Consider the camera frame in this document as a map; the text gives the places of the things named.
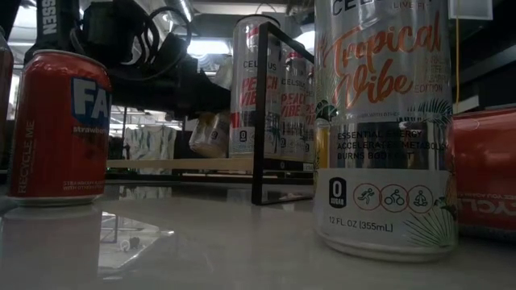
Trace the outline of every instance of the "cable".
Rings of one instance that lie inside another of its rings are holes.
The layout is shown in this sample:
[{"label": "cable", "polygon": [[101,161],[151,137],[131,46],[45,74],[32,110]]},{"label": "cable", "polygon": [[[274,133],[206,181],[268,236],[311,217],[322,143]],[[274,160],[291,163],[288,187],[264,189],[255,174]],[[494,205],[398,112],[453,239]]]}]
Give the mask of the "cable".
[{"label": "cable", "polygon": [[272,9],[272,10],[274,10],[274,12],[275,12],[275,13],[277,13],[276,9],[275,9],[272,5],[270,5],[270,4],[268,4],[268,3],[260,3],[260,5],[258,5],[258,7],[256,8],[255,14],[258,14],[258,10],[259,10],[259,9],[260,9],[260,7],[262,7],[262,5],[264,5],[264,4],[265,4],[265,5],[267,5],[267,6],[269,6],[269,7],[271,7],[271,9]]}]

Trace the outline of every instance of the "ceiling light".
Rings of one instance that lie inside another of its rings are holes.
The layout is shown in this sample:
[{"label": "ceiling light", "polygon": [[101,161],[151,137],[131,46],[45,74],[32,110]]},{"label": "ceiling light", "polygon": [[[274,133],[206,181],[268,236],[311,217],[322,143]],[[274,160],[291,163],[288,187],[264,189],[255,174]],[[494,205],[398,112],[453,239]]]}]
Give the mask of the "ceiling light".
[{"label": "ceiling light", "polygon": [[188,53],[194,57],[211,54],[229,54],[227,43],[222,40],[192,40],[188,46]]},{"label": "ceiling light", "polygon": [[300,42],[302,45],[305,46],[305,49],[308,52],[313,52],[315,47],[315,31],[308,31],[300,36],[298,36],[295,40]]}]

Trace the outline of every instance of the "black metal frame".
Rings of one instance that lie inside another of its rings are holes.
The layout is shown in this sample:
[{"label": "black metal frame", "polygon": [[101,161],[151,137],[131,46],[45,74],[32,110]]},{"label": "black metal frame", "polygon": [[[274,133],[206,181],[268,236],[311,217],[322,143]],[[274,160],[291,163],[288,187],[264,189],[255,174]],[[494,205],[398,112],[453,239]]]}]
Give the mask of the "black metal frame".
[{"label": "black metal frame", "polygon": [[[255,118],[255,144],[252,169],[252,195],[251,201],[253,205],[271,205],[276,203],[284,203],[291,201],[300,201],[311,199],[311,196],[296,196],[278,200],[264,201],[263,185],[266,184],[286,184],[286,185],[310,185],[313,179],[306,178],[280,178],[280,179],[264,179],[264,172],[304,172],[304,163],[300,161],[288,161],[281,159],[268,159],[264,157],[264,141],[265,141],[265,96],[267,87],[267,51],[268,38],[270,35],[278,38],[282,43],[290,46],[294,51],[301,54],[309,62],[314,63],[314,56],[311,55],[300,43],[294,41],[283,31],[272,23],[266,22],[259,27],[258,37],[258,68],[256,82],[256,118]],[[179,175],[127,175],[109,173],[106,174],[108,180],[131,180],[141,181],[176,181],[176,182],[215,182],[215,183],[244,183],[248,184],[249,179],[232,177],[232,176],[183,176]]]},{"label": "black metal frame", "polygon": [[282,43],[290,46],[294,51],[300,53],[312,64],[314,63],[314,56],[312,56],[301,44],[288,37],[287,34],[280,30],[280,28],[270,22],[266,22],[260,25],[258,36],[258,68],[256,78],[255,151],[252,169],[251,202],[253,205],[270,205],[271,203],[291,201],[290,199],[278,202],[263,201],[262,186],[264,182],[264,170],[285,170],[287,168],[303,167],[303,162],[265,159],[264,157],[265,96],[267,93],[267,51],[269,34],[276,36]]}]

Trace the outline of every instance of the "activity icon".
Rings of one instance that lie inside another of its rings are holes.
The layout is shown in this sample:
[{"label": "activity icon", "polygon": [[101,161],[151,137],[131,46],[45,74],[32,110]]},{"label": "activity icon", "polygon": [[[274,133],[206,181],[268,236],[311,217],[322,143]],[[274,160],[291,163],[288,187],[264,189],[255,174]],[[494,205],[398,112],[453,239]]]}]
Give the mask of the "activity icon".
[{"label": "activity icon", "polygon": [[415,213],[426,213],[432,208],[434,196],[424,185],[416,185],[409,190],[409,207]]},{"label": "activity icon", "polygon": [[381,196],[384,209],[391,213],[399,213],[406,209],[409,200],[407,191],[397,184],[385,186],[381,190]]},{"label": "activity icon", "polygon": [[360,184],[353,192],[355,204],[363,210],[373,210],[380,206],[380,190],[372,184]]}]

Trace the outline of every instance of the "glossy tabletop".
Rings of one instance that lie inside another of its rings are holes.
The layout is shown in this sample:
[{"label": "glossy tabletop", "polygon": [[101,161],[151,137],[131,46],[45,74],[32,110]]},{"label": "glossy tabletop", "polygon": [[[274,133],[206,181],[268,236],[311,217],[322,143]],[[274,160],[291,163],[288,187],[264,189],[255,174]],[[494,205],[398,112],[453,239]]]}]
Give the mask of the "glossy tabletop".
[{"label": "glossy tabletop", "polygon": [[311,201],[256,207],[238,186],[188,188],[110,185],[93,205],[4,207],[0,288],[516,288],[513,246],[462,239],[437,263],[361,259],[314,234]]}]

